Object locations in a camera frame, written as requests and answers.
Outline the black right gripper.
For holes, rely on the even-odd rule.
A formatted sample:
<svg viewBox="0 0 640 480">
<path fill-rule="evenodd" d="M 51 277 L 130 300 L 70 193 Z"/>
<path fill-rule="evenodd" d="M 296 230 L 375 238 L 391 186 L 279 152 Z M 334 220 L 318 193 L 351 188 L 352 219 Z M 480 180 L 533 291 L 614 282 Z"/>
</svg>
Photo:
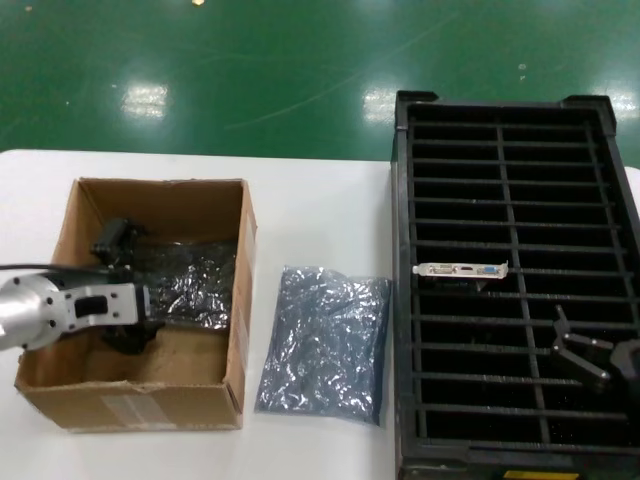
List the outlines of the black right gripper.
<svg viewBox="0 0 640 480">
<path fill-rule="evenodd" d="M 598 395 L 622 395 L 619 378 L 627 383 L 639 380 L 638 339 L 614 343 L 575 333 L 562 306 L 555 310 L 551 360 L 558 369 Z"/>
</svg>

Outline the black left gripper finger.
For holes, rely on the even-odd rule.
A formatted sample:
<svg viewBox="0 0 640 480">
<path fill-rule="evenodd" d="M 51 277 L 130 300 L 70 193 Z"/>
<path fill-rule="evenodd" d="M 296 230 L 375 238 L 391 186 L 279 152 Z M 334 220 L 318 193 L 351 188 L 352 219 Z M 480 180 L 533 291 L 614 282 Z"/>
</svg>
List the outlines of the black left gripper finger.
<svg viewBox="0 0 640 480">
<path fill-rule="evenodd" d="M 142 225 L 127 218 L 113 218 L 103 227 L 90 253 L 110 270 L 133 269 L 138 240 L 147 234 Z"/>
<path fill-rule="evenodd" d="M 164 322 L 142 322 L 135 325 L 108 326 L 103 329 L 101 340 L 124 355 L 139 355 L 147 344 L 156 338 Z"/>
</svg>

